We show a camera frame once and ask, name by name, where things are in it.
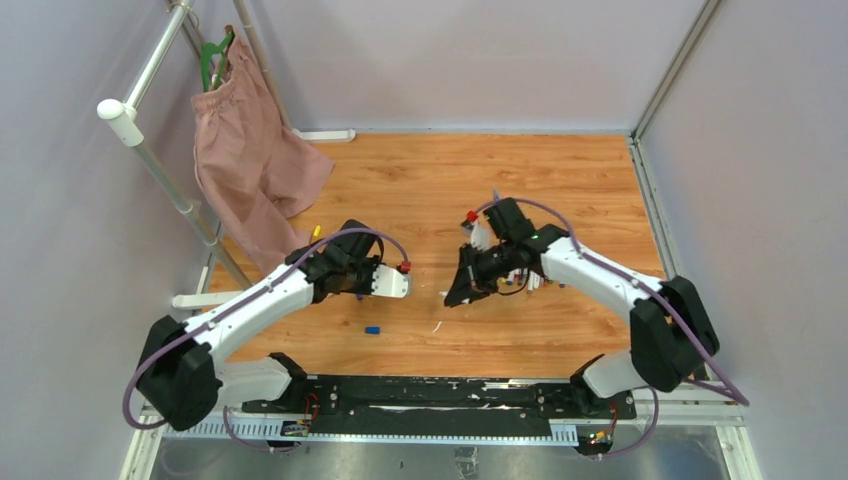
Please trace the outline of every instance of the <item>white pole connector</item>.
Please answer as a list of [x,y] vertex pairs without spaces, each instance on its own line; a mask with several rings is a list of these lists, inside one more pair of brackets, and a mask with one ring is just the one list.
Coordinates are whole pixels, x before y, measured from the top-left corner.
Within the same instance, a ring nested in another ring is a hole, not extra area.
[[135,109],[127,108],[115,99],[103,100],[97,105],[97,115],[106,120],[115,135],[132,148],[144,141],[144,135],[135,125]]

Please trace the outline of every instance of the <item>clothes rack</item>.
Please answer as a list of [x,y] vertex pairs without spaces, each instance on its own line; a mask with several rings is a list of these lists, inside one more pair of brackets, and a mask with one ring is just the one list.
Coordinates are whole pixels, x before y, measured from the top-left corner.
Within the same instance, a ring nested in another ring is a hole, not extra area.
[[[144,138],[144,134],[135,124],[135,118],[138,113],[138,108],[147,93],[153,78],[159,71],[162,61],[167,55],[171,45],[174,43],[174,38],[182,29],[187,33],[186,37],[194,47],[195,52],[199,51],[199,46],[196,44],[200,35],[192,35],[190,30],[197,28],[189,18],[189,12],[193,11],[195,0],[183,0],[180,2],[169,2],[168,12],[170,20],[168,21],[165,31],[159,42],[153,48],[147,62],[141,69],[138,80],[132,85],[126,99],[121,102],[116,99],[103,100],[97,106],[97,114],[101,119],[112,128],[118,138],[121,139],[124,145],[133,149],[135,153],[142,159],[144,165],[153,175],[157,182],[165,190],[165,193],[171,199],[174,207],[188,220],[194,231],[208,246],[215,258],[221,262],[221,265],[233,276],[242,288],[251,286],[251,281],[247,278],[233,257],[227,252],[223,244],[218,239],[218,236],[209,226],[209,224],[200,216],[200,202],[189,198],[183,189],[177,185],[170,174],[165,170],[162,162],[156,156],[156,153],[150,147]],[[291,122],[283,105],[282,97],[280,96],[277,83],[274,80],[273,73],[268,68],[268,59],[265,55],[265,49],[259,39],[256,27],[250,19],[247,6],[244,0],[233,0],[233,5],[238,12],[239,20],[242,28],[247,36],[248,43],[253,50],[256,61],[259,65],[265,83],[268,85],[268,90],[274,97],[274,102],[280,112],[280,119],[286,128],[292,129]],[[352,129],[329,131],[329,132],[300,132],[292,129],[301,138],[311,142],[348,142],[353,140],[356,133]]]

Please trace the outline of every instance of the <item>cable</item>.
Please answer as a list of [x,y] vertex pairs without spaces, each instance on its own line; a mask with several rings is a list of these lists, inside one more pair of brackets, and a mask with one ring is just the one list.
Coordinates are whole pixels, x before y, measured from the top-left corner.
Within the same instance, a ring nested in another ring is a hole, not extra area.
[[521,293],[521,291],[524,290],[524,288],[526,288],[527,284],[529,283],[530,277],[529,277],[529,275],[527,275],[526,272],[527,272],[527,270],[525,270],[525,274],[524,274],[525,281],[521,283],[521,288],[519,288],[518,290],[513,290],[511,292],[507,292],[507,293],[501,293],[501,291],[498,290],[498,295],[500,295],[502,297],[509,297],[511,295],[515,295],[516,293]]
[[[348,228],[348,229],[345,229],[345,230],[339,230],[338,232],[335,232],[332,235],[328,235],[327,237],[322,238],[321,240],[315,242],[315,244],[312,245],[311,247],[309,247],[309,249],[306,250],[306,252],[304,252],[303,255],[301,255],[297,260],[295,260],[294,263],[292,263],[289,266],[289,268],[286,269],[286,271],[284,271],[279,277],[277,277],[276,279],[274,279],[270,282],[271,287],[276,287],[277,285],[284,282],[298,268],[300,268],[300,266],[312,254],[317,252],[319,248],[323,247],[324,245],[326,245],[327,243],[329,243],[330,241],[332,241],[332,240],[334,240],[338,237],[342,237],[344,235],[350,235],[350,234],[354,234],[354,233],[368,233],[368,234],[375,235],[377,237],[382,237],[382,238],[386,239],[389,243],[391,243],[392,245],[397,247],[398,251],[400,252],[401,256],[403,257],[403,261],[409,262],[409,256],[406,254],[406,250],[403,248],[403,246],[397,240],[395,240],[391,236],[389,236],[389,235],[387,235],[383,232],[378,232],[377,230],[372,230],[370,228],[364,228],[364,227]],[[132,398],[133,390],[135,390],[136,385],[138,385],[138,382],[141,379],[141,377],[144,375],[144,373],[147,372],[147,370],[149,370],[150,367],[153,366],[154,363],[156,363],[160,358],[167,355],[170,351],[174,350],[175,348],[179,347],[180,345],[189,341],[190,339],[200,335],[201,333],[213,329],[215,327],[215,325],[217,325],[218,323],[223,321],[225,318],[229,317],[230,315],[232,315],[233,313],[235,313],[236,311],[238,311],[239,309],[241,309],[245,305],[247,305],[247,304],[253,302],[254,300],[256,300],[257,298],[261,297],[262,295],[267,293],[269,290],[270,290],[270,288],[268,287],[267,284],[263,285],[261,288],[257,289],[256,291],[254,291],[253,293],[251,293],[247,297],[245,297],[245,298],[239,300],[238,302],[230,305],[229,307],[223,309],[220,313],[213,315],[212,318],[210,318],[209,320],[207,320],[206,322],[201,324],[199,327],[195,328],[194,330],[192,330],[190,332],[187,332],[187,333],[181,335],[177,339],[171,341],[167,345],[165,345],[162,348],[160,348],[159,350],[155,351],[152,355],[150,355],[150,357],[148,357],[145,361],[143,361],[141,363],[141,365],[139,365],[138,368],[135,370],[132,377],[130,377],[130,381],[129,381],[129,383],[127,383],[127,388],[124,390],[124,396],[123,396],[123,399],[122,399],[121,411],[124,415],[124,420],[127,422],[127,424],[129,424],[131,427],[136,428],[138,430],[152,430],[154,428],[159,428],[159,427],[165,425],[166,423],[168,423],[168,421],[165,420],[165,419],[162,419],[162,420],[160,420],[158,422],[154,422],[154,423],[147,423],[147,424],[141,423],[133,417],[132,412],[130,411],[130,399]]]
[[603,430],[604,434],[612,435],[615,432],[615,426],[618,424],[618,407],[615,406],[615,402],[610,403],[610,408],[612,408],[612,422],[610,426]]
[[660,418],[660,398],[657,396],[657,391],[654,390],[652,387],[639,387],[639,388],[647,388],[648,391],[651,392],[651,396],[654,397],[654,415],[651,417],[651,423],[648,424],[648,428],[646,428],[645,431],[642,432],[642,436],[639,437],[639,440],[636,440],[636,442],[633,443],[633,445],[629,445],[625,448],[622,448],[621,450],[616,450],[614,452],[606,453],[606,454],[603,454],[603,455],[594,455],[590,458],[597,460],[597,461],[601,461],[604,458],[615,458],[615,457],[627,455],[628,453],[632,452],[633,450],[636,450],[637,448],[644,445],[645,442],[647,442],[648,439],[651,438],[651,435],[653,435],[653,433],[654,433],[654,429],[657,428],[657,422],[659,421],[659,418]]
[[[692,346],[695,347],[695,350],[698,352],[698,355],[700,355],[701,358],[704,360],[704,363],[709,365],[710,368],[715,372],[715,374],[719,378],[719,380],[721,380],[721,382],[725,384],[725,386],[727,387],[728,393],[729,393],[729,395],[728,395],[729,398],[731,398],[733,401],[739,403],[740,405],[743,405],[743,406],[746,406],[746,407],[748,405],[750,405],[748,398],[745,397],[745,395],[743,395],[741,391],[739,391],[739,388],[736,387],[736,385],[732,381],[730,381],[729,378],[727,378],[727,374],[725,374],[724,371],[721,369],[721,367],[719,367],[715,363],[712,356],[710,356],[709,352],[707,352],[707,349],[704,348],[704,346],[698,340],[698,337],[695,336],[695,332],[693,332],[692,329],[689,328],[689,325],[686,324],[686,321],[683,320],[683,317],[680,315],[680,313],[678,313],[677,310],[675,310],[674,307],[672,307],[671,304],[668,303],[668,300],[663,298],[662,295],[660,295],[657,291],[655,291],[654,289],[652,289],[651,287],[646,285],[641,280],[636,279],[635,277],[633,277],[629,273],[621,270],[620,268],[618,268],[614,265],[608,264],[607,262],[601,260],[600,258],[595,257],[594,255],[592,255],[588,252],[584,252],[583,246],[580,245],[580,242],[577,241],[577,235],[574,231],[574,227],[572,227],[571,223],[569,223],[569,221],[565,217],[563,217],[559,212],[557,212],[556,210],[548,207],[547,205],[536,202],[534,200],[527,200],[525,198],[516,198],[514,200],[518,203],[526,203],[527,205],[533,205],[534,207],[541,208],[542,210],[544,210],[544,211],[550,213],[551,215],[553,215],[554,217],[556,217],[560,222],[562,222],[562,224],[565,226],[566,230],[568,230],[569,238],[571,239],[571,243],[574,245],[574,249],[577,250],[577,252],[582,253],[583,257],[586,258],[586,260],[588,260],[589,262],[603,268],[604,270],[607,270],[607,271],[623,278],[624,280],[626,280],[629,283],[633,283],[635,281],[636,286],[640,290],[642,290],[643,292],[650,295],[651,298],[653,298],[657,303],[659,303],[663,307],[663,309],[665,309],[665,311],[668,312],[669,315],[671,315],[671,318],[680,327],[680,329],[686,335],[686,338],[688,338],[689,341],[692,343]],[[488,208],[489,206],[493,205],[494,203],[495,202],[488,202],[475,211],[480,212],[484,208]]]
[[[568,235],[569,235],[569,238],[571,239],[572,245],[574,245],[574,249],[577,252],[582,253],[584,258],[586,258],[589,262],[591,262],[591,263],[593,263],[593,264],[595,264],[595,265],[597,265],[597,266],[599,266],[599,267],[601,267],[601,268],[623,278],[627,282],[634,283],[640,290],[647,293],[651,298],[653,298],[657,303],[659,303],[665,309],[665,311],[668,312],[669,315],[671,315],[671,318],[680,327],[680,329],[686,335],[686,338],[688,338],[689,341],[692,342],[692,345],[695,347],[695,350],[698,352],[698,354],[701,356],[701,358],[704,360],[704,362],[707,365],[709,365],[710,368],[712,368],[713,372],[715,372],[715,374],[719,378],[719,380],[721,380],[722,383],[724,383],[727,390],[723,391],[718,387],[703,384],[703,383],[700,383],[700,382],[697,382],[697,381],[693,381],[693,382],[690,382],[690,383],[693,383],[694,385],[698,385],[698,386],[704,387],[704,388],[709,387],[709,388],[707,388],[708,390],[711,390],[713,392],[724,395],[724,396],[730,398],[731,400],[739,403],[740,405],[743,405],[743,406],[746,406],[746,407],[748,405],[750,405],[750,402],[745,397],[745,395],[743,395],[742,392],[739,391],[739,388],[737,388],[736,385],[734,385],[733,382],[731,382],[730,379],[727,378],[727,375],[724,373],[724,371],[715,363],[715,361],[713,361],[709,352],[707,352],[707,350],[704,348],[704,346],[698,340],[698,337],[695,336],[695,333],[692,331],[692,329],[689,328],[689,325],[686,324],[686,321],[683,320],[683,317],[680,315],[680,313],[678,313],[677,310],[675,310],[674,307],[672,307],[671,304],[668,303],[668,301],[665,298],[662,297],[662,295],[660,295],[658,292],[656,292],[654,289],[652,289],[651,287],[646,285],[641,280],[637,280],[635,277],[633,277],[629,273],[621,270],[620,268],[617,268],[613,265],[608,264],[607,262],[601,260],[600,258],[595,257],[594,255],[592,255],[588,252],[585,252],[583,250],[582,246],[580,245],[580,242],[577,241],[577,235],[574,231],[574,227],[572,227],[571,223],[564,216],[562,216],[559,212],[557,212],[556,210],[548,207],[547,205],[536,202],[534,200],[528,200],[528,199],[525,199],[525,198],[514,198],[514,200],[517,203],[525,203],[527,205],[532,205],[534,207],[540,208],[540,209],[550,213],[554,217],[556,217],[557,220],[562,222],[563,226],[565,226],[565,229],[568,231]],[[482,206],[477,208],[475,210],[475,212],[479,213],[480,211],[494,205],[496,202],[497,201],[486,202],[485,204],[483,204]],[[657,426],[657,421],[659,420],[659,416],[660,416],[660,401],[659,401],[659,397],[657,396],[656,390],[654,390],[651,387],[642,387],[642,388],[648,388],[651,391],[651,395],[654,397],[654,415],[653,415],[653,418],[651,419],[651,423],[648,425],[648,428],[645,430],[645,432],[642,434],[642,436],[639,438],[639,440],[637,440],[636,443],[634,443],[633,445],[630,445],[629,447],[624,448],[622,450],[617,450],[615,452],[608,453],[606,455],[597,455],[597,456],[594,457],[596,460],[600,461],[603,457],[607,457],[607,458],[617,457],[617,456],[621,456],[621,455],[625,455],[627,453],[630,453],[630,452],[636,450],[637,448],[641,447],[642,445],[644,445],[645,442],[648,441],[648,438],[650,438],[650,436],[653,434],[654,429]]]
[[697,386],[697,387],[701,387],[701,388],[703,388],[703,389],[705,389],[705,390],[709,390],[709,391],[711,391],[711,392],[715,392],[715,393],[717,393],[717,394],[719,394],[719,395],[725,396],[725,397],[727,397],[729,400],[734,400],[734,401],[735,401],[735,399],[733,398],[733,393],[732,393],[732,392],[730,392],[730,390],[728,390],[728,389],[726,389],[726,388],[717,387],[717,386],[715,386],[715,385],[711,385],[711,384],[709,384],[709,383],[707,383],[707,382],[704,382],[704,381],[701,381],[701,380],[692,380],[692,379],[690,379],[690,378],[684,378],[684,379],[683,379],[683,381],[684,381],[684,382],[686,382],[686,383],[688,383],[688,384],[690,384],[690,385],[695,385],[695,386]]

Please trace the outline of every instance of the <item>metal frame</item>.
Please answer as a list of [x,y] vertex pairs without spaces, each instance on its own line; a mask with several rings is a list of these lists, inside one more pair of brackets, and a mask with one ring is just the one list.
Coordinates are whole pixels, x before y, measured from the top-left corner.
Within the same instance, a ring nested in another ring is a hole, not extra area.
[[[199,32],[199,25],[196,19],[192,19],[190,12],[193,11],[195,0],[184,0],[181,2],[170,2],[165,0],[167,12],[170,14],[170,20],[162,33],[159,42],[153,48],[147,62],[141,69],[135,83],[130,87],[127,96],[123,102],[115,99],[107,99],[98,105],[98,115],[105,120],[109,126],[115,131],[115,134],[129,148],[132,148],[136,154],[142,159],[147,169],[156,179],[156,181],[168,194],[174,207],[186,218],[195,230],[197,235],[208,246],[212,254],[224,268],[230,272],[230,275],[236,280],[242,288],[248,288],[252,285],[241,268],[238,266],[233,257],[227,252],[221,244],[218,236],[210,228],[209,224],[200,216],[200,202],[188,197],[182,188],[177,185],[171,175],[165,170],[162,162],[157,157],[153,149],[144,139],[144,135],[135,125],[135,118],[138,113],[138,108],[141,105],[147,94],[150,84],[159,71],[165,55],[168,54],[177,33],[182,31],[188,40],[197,58],[200,58],[200,48],[203,45],[203,37]],[[256,56],[257,64],[262,72],[262,77],[268,85],[268,90],[274,98],[277,105],[277,110],[280,113],[280,120],[286,128],[291,129],[291,121],[283,104],[280,91],[274,76],[268,66],[268,58],[265,55],[265,49],[259,39],[259,35],[253,25],[250,14],[244,0],[233,0],[233,4],[238,12],[239,20],[247,35],[247,40],[250,47]],[[354,139],[356,132],[352,129],[328,132],[300,132],[293,130],[304,140],[310,142],[349,142]]]
[[[680,256],[673,239],[668,234],[669,228],[665,220],[667,217],[662,202],[658,195],[656,195],[655,177],[651,170],[650,161],[646,157],[642,147],[642,139],[649,131],[663,102],[674,87],[676,80],[686,66],[686,62],[691,57],[721,4],[722,0],[704,1],[692,27],[683,39],[665,75],[657,86],[648,105],[645,107],[645,111],[642,113],[639,122],[628,138],[628,148],[633,161],[633,167],[636,171],[636,178],[639,182],[639,189],[642,192],[645,209],[648,213],[651,229],[654,232],[654,239],[657,244],[660,260],[667,275],[674,275],[678,272]],[[741,411],[738,418],[740,423],[737,425],[715,424],[716,434],[722,446],[725,465],[732,480],[761,480],[762,474],[760,473],[756,456],[751,447],[748,429],[745,426]]]
[[[698,40],[709,26],[710,20],[713,18],[720,4],[721,0],[705,0],[692,28],[690,28],[686,38],[669,65],[665,76],[648,102],[638,124],[627,135],[628,147],[651,228],[654,232],[660,259],[668,275],[677,273],[679,256],[674,242],[668,235],[664,210],[660,199],[656,195],[654,176],[651,171],[650,162],[645,157],[641,141],[650,128],[663,101],[673,87],[675,80],[684,68],[687,59],[691,56]],[[643,425],[653,412],[653,403],[650,401],[646,392],[634,392],[634,399],[636,401],[638,417],[636,420],[622,421],[622,424]],[[707,425],[716,428],[716,434],[722,445],[725,464],[732,480],[760,480],[762,478],[750,439],[748,438],[747,428],[745,427],[740,407],[728,404],[726,399],[719,398],[712,392],[690,385],[681,385],[670,394],[661,394],[660,405],[660,425]],[[155,412],[149,409],[145,409],[142,413],[145,421],[153,421],[158,418]],[[213,413],[210,416],[208,420],[210,425],[218,421],[218,416],[219,413]],[[258,421],[262,423],[268,417],[270,416],[241,414],[233,419],[233,423],[236,425],[239,422],[256,423]],[[273,417],[279,421],[284,415]],[[557,420],[554,423],[593,425],[605,422],[605,420],[570,419]],[[204,438],[210,436],[208,433],[210,431],[213,432],[213,436],[220,434],[220,429],[215,430],[214,428],[210,428],[210,430],[206,430],[207,433],[203,434],[205,436]],[[127,456],[127,463],[124,466],[120,478],[122,480],[147,479],[153,467],[156,451],[161,439],[186,438],[191,435],[191,433],[173,432],[167,428],[152,432],[136,432]]]

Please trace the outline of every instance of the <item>white strip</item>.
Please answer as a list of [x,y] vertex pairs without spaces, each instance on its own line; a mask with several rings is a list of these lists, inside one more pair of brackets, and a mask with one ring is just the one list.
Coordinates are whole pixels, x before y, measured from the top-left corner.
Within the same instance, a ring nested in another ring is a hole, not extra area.
[[[544,437],[496,437],[476,435],[349,435],[313,433],[305,437],[281,435],[282,422],[277,418],[231,417],[230,426],[243,440],[293,440],[298,442],[330,443],[407,443],[448,445],[526,445],[526,446],[577,446],[577,427],[552,424],[551,435]],[[165,438],[229,438],[222,418],[207,418],[200,424],[176,432],[170,427]]]

